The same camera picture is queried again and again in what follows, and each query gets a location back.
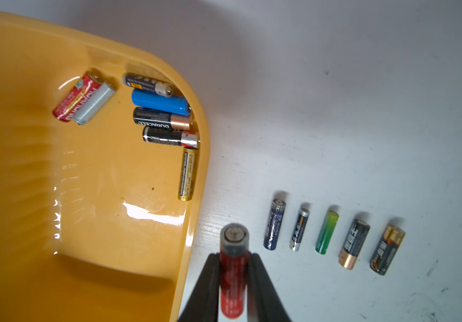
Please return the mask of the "black Duracell battery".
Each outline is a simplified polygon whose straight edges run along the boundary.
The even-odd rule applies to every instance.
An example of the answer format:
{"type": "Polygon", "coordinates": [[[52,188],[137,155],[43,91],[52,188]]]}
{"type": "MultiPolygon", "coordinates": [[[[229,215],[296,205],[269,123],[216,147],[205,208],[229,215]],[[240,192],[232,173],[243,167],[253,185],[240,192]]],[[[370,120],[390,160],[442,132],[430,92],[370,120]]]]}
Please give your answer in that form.
{"type": "Polygon", "coordinates": [[[133,111],[133,120],[135,124],[141,126],[165,130],[190,131],[192,127],[192,121],[189,116],[171,114],[146,107],[136,107],[133,111]]]}

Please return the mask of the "yellow plastic storage box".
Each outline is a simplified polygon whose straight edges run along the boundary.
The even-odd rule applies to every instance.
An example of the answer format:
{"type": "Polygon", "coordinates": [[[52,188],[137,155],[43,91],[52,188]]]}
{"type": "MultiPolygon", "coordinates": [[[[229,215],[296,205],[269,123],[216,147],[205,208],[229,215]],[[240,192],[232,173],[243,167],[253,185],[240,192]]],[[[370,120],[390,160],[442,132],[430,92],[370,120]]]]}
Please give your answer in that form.
{"type": "Polygon", "coordinates": [[[176,321],[209,138],[197,95],[155,55],[0,12],[0,321],[176,321]],[[116,93],[84,126],[59,121],[53,110],[86,71],[116,93]],[[142,139],[127,71],[173,83],[193,108],[188,202],[183,150],[142,139]]]}

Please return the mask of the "black copper battery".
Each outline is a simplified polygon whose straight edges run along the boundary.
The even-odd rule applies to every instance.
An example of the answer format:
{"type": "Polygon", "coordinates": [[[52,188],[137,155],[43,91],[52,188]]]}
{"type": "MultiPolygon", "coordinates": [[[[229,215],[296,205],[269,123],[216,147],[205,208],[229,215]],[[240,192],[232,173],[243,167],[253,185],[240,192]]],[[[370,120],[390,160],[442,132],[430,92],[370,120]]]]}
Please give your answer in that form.
{"type": "Polygon", "coordinates": [[[370,226],[360,220],[355,219],[348,231],[339,254],[339,263],[347,270],[352,270],[358,259],[360,251],[370,231],[370,226]]]}

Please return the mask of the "gold Guangming battery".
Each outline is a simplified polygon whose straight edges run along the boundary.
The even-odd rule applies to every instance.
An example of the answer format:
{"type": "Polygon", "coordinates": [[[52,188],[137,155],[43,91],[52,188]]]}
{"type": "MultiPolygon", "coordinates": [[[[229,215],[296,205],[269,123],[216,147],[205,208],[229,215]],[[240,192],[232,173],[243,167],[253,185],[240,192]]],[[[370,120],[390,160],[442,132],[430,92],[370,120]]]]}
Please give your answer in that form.
{"type": "Polygon", "coordinates": [[[190,201],[193,197],[195,178],[197,172],[198,151],[185,148],[181,164],[178,199],[183,202],[190,201]]]}

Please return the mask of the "black red tip battery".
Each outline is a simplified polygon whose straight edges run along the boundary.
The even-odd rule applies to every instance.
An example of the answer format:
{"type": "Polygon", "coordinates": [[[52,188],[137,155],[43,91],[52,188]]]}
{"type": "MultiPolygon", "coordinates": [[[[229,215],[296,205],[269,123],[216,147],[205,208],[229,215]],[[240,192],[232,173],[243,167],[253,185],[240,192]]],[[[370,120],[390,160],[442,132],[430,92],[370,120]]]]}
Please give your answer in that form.
{"type": "Polygon", "coordinates": [[[143,140],[148,143],[182,146],[192,150],[199,148],[199,134],[196,132],[165,130],[147,126],[144,128],[142,136],[143,140]]]}

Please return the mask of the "red Deli carbon battery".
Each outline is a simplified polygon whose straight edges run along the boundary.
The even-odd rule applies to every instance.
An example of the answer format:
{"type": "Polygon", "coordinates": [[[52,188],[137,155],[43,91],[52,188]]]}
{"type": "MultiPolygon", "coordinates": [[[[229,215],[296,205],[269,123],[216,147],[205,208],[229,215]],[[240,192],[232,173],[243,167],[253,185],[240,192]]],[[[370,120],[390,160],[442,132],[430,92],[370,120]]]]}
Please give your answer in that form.
{"type": "Polygon", "coordinates": [[[229,319],[244,312],[249,233],[241,224],[226,225],[220,234],[220,307],[229,319]]]}

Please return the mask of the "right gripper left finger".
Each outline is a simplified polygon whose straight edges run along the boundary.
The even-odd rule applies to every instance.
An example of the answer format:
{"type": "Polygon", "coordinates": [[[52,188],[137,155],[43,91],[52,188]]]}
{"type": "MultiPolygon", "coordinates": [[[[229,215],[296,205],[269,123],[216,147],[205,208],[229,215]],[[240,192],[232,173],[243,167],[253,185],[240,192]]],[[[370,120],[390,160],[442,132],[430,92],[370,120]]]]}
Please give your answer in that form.
{"type": "Polygon", "coordinates": [[[213,253],[208,256],[178,322],[218,321],[220,279],[220,254],[213,253]]]}

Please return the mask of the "green battery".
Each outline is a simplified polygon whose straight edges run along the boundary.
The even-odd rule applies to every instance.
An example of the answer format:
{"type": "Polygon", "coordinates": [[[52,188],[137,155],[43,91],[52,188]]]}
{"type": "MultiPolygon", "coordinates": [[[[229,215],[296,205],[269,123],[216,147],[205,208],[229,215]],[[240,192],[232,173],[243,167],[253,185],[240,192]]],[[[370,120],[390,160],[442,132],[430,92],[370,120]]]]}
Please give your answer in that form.
{"type": "Polygon", "coordinates": [[[323,221],[319,237],[317,239],[315,250],[321,255],[325,255],[334,234],[335,227],[338,223],[339,215],[335,211],[329,210],[323,221]]]}

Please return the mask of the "black white tip battery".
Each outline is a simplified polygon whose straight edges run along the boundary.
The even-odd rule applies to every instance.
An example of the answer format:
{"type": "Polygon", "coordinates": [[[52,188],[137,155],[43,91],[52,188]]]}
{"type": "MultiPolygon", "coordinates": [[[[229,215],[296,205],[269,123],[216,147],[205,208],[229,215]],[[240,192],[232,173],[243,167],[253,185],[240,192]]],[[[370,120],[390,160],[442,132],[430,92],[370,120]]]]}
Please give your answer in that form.
{"type": "Polygon", "coordinates": [[[395,225],[387,225],[370,260],[370,268],[384,276],[393,261],[406,233],[395,225]]]}

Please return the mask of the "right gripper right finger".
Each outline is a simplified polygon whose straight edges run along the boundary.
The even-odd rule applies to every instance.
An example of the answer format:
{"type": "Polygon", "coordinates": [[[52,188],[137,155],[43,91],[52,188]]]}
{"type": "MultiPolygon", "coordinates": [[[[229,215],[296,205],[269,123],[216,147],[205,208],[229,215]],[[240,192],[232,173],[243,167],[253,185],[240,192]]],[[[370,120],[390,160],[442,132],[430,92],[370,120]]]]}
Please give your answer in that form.
{"type": "Polygon", "coordinates": [[[253,253],[248,260],[247,321],[291,321],[260,256],[253,253]]]}

